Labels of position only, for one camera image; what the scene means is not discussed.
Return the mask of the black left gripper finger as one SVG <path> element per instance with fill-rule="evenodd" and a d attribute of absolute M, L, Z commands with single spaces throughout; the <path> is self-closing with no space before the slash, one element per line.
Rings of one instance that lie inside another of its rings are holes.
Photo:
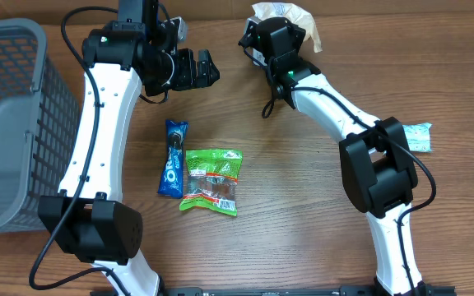
<path fill-rule="evenodd" d="M 196 88 L 207 88 L 212 86 L 220 79 L 220 72 L 207 69 L 206 71 L 199 71 L 195 83 Z"/>
<path fill-rule="evenodd" d="M 207 49 L 200 49 L 198 51 L 198 61 L 197 61 L 197 71 L 198 72 L 215 72 L 216 66 L 212 61 L 210 52 Z"/>

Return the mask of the beige paper-like bag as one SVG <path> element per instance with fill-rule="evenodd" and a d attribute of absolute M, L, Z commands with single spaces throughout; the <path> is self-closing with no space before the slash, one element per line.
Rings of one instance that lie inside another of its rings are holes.
<path fill-rule="evenodd" d="M 311 39 L 315 53 L 323 51 L 318 28 L 314 17 L 304 8 L 294 3 L 286 2 L 257 2 L 252 5 L 254 15 L 261 21 L 273 17 L 285 17 L 291 23 L 305 30 L 304 41 Z"/>

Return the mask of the green snack packet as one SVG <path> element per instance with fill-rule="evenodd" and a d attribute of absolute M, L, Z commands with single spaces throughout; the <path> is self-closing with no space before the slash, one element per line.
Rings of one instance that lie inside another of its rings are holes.
<path fill-rule="evenodd" d="M 194 207 L 237 216 L 235 189 L 243 153 L 240 150 L 187 150 L 188 183 L 179 204 L 182 211 Z"/>

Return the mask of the blue Oreo cookie pack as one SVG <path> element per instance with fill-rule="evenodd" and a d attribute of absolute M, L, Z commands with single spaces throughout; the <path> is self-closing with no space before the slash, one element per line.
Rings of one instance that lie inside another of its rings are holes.
<path fill-rule="evenodd" d="M 188 122 L 174 122 L 167 119 L 166 161 L 160 177 L 158 193 L 173 198 L 183 197 L 184 187 L 184 139 Z"/>

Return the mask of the teal tissue pack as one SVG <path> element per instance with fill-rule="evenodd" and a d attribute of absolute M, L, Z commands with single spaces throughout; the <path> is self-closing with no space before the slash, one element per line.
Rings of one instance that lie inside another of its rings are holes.
<path fill-rule="evenodd" d="M 410 151 L 421 153 L 430 153 L 432 151 L 430 141 L 431 127 L 431 123 L 403 126 Z"/>

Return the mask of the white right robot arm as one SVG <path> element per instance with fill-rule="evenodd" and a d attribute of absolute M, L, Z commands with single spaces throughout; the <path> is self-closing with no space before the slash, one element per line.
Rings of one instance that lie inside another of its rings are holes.
<path fill-rule="evenodd" d="M 411 153 L 403 125 L 357 108 L 324 74 L 300 55 L 305 30 L 285 17 L 247 19 L 239 41 L 266 74 L 272 98 L 317 122 L 338 144 L 342 185 L 351 204 L 369 222 L 377 257 L 379 295 L 421 295 L 423 279 L 412 247 L 410 214 L 419 160 Z"/>

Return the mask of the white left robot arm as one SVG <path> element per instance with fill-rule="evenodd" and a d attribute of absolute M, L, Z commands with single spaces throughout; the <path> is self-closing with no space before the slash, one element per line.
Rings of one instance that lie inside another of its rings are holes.
<path fill-rule="evenodd" d="M 115 14 L 74 51 L 85 73 L 81 121 L 67 171 L 38 215 L 49 244 L 104 275 L 113 294 L 156 296 L 165 286 L 140 249 L 142 216 L 123 203 L 132 112 L 138 100 L 161 104 L 171 91 L 212 86 L 220 73 L 207 50 L 179 48 L 186 24 L 157 0 L 122 1 Z"/>

